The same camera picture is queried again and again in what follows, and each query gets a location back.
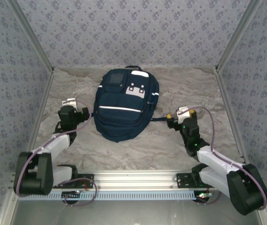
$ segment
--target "blue floral wallpaper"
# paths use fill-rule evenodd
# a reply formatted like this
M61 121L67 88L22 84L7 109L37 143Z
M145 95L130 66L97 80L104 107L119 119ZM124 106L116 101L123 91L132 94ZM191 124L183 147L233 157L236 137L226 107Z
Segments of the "blue floral wallpaper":
M48 72L5 0L0 0L0 205L27 146Z
M249 0L18 0L55 67L216 65Z
M222 72L250 161L267 185L267 0Z

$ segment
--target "backpack handle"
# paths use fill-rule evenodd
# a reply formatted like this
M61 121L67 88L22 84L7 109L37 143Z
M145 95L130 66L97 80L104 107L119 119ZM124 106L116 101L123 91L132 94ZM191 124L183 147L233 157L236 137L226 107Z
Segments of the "backpack handle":
M139 66L127 66L125 68L138 68L139 71L142 71L141 67Z

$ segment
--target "gray marble floor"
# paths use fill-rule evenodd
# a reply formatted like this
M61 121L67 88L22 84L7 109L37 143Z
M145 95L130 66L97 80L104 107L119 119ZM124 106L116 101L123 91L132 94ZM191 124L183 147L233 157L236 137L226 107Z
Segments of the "gray marble floor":
M38 132L36 146L45 142L59 121L62 100L77 98L90 108L102 76L111 68L55 69ZM149 67L160 83L160 97L154 117L174 113L179 106L204 105L215 119L215 149L238 160L239 155L221 94L211 67ZM202 137L211 141L209 115L198 111ZM85 170L191 169L198 162L190 158L180 133L168 129L165 122L151 122L135 139L114 143L104 139L94 121L77 133L75 142L57 158L58 164L74 164Z

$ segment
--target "navy blue backpack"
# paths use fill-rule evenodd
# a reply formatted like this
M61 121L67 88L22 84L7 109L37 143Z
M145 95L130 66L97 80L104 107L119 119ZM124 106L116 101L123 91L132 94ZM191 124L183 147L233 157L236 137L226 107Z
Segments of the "navy blue backpack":
M156 78L138 66L112 69L98 86L94 104L96 129L106 139L135 138L152 119L159 96Z

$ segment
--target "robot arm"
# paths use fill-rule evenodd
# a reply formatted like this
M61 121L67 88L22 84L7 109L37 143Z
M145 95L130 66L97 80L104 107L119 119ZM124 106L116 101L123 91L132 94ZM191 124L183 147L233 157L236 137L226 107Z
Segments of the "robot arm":
M180 131L188 155L201 162L192 169L195 184L208 184L217 188L230 198L235 209L242 215L263 206L263 196L257 185L233 164L253 176L267 198L267 188L257 168L252 164L237 163L211 149L200 137L196 111L181 107L176 110L175 117L167 116L167 124L169 128Z
M77 125L88 120L90 117L88 109L83 108L82 112L76 110L75 98L63 102L58 112L60 122L57 123L54 135L42 146L31 151L22 152L17 160L17 167L14 180L14 191L16 192L17 182L22 173L28 158L37 150L41 149L26 167L19 187L20 194L47 195L52 187L77 178L77 169L74 165L54 164L55 158L64 149L68 148L76 138L76 132L58 135L75 130Z

